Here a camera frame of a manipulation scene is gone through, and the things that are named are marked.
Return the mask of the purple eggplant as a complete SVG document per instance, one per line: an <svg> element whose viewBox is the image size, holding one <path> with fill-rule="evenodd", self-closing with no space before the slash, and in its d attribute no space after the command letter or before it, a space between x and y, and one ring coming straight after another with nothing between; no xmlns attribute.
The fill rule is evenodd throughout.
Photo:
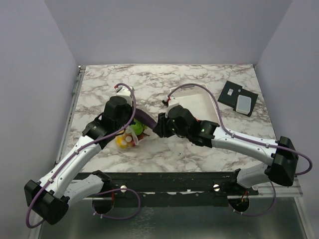
<svg viewBox="0 0 319 239"><path fill-rule="evenodd" d="M150 129L154 129L157 124L157 122L149 114L138 108L136 108L134 118Z"/></svg>

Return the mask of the green round guava fruit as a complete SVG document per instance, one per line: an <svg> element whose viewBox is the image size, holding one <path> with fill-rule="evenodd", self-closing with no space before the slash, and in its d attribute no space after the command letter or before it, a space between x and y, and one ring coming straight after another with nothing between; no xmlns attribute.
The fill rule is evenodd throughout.
<svg viewBox="0 0 319 239"><path fill-rule="evenodd" d="M131 125L131 128L133 129L135 135L138 136L142 134L148 127L138 120L134 119L134 124Z"/></svg>

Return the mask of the yellow bell pepper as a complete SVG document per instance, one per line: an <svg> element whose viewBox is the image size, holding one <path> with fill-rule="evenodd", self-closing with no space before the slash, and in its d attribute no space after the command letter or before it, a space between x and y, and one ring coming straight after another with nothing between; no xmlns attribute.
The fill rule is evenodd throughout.
<svg viewBox="0 0 319 239"><path fill-rule="evenodd" d="M119 148L127 148L128 146L127 141L121 136L116 137L115 142Z"/></svg>

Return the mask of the clear dotted zip bag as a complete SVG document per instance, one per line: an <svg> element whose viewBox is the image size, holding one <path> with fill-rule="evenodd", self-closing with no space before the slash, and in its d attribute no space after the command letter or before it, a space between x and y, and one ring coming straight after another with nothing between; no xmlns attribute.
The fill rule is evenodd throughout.
<svg viewBox="0 0 319 239"><path fill-rule="evenodd" d="M148 111L146 107L137 106L136 116L133 121L127 128L125 128L115 137L115 144L118 148L126 149L136 147L141 143L142 140L145 140L153 133L153 129L150 127L150 120L148 120L147 124L144 124L138 120L137 115L142 114L139 113L138 110L143 111L152 119L152 121L155 121L155 123L153 123L154 125L157 124L155 117Z"/></svg>

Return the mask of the white perforated plastic basket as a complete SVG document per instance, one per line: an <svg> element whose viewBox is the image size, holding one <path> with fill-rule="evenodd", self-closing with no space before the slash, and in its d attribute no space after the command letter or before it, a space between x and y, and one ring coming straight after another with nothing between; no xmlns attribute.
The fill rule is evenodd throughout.
<svg viewBox="0 0 319 239"><path fill-rule="evenodd" d="M203 88L193 85L184 86L175 91L171 97L188 109L198 120L208 120L219 124L214 100Z"/></svg>

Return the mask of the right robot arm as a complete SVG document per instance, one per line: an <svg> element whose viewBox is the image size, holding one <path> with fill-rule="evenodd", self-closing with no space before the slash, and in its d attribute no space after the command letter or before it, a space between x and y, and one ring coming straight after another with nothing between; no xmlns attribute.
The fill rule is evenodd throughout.
<svg viewBox="0 0 319 239"><path fill-rule="evenodd" d="M227 149L259 160L258 165L235 171L236 178L229 182L235 195L268 181L286 187L294 183L298 156L289 138L266 140L228 131L218 123L196 119L181 105L160 113L153 132L159 137L176 135L197 146Z"/></svg>

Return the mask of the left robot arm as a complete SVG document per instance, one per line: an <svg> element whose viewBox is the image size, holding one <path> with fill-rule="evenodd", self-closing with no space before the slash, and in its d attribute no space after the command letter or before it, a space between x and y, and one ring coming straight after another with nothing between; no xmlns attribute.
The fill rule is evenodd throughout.
<svg viewBox="0 0 319 239"><path fill-rule="evenodd" d="M86 125L72 150L37 182L29 180L26 183L24 192L28 209L25 222L28 228L39 226L30 224L31 212L54 225L72 204L92 194L103 197L109 193L110 184L98 174L91 174L79 183L71 182L87 162L130 125L135 113L134 94L110 97L104 111Z"/></svg>

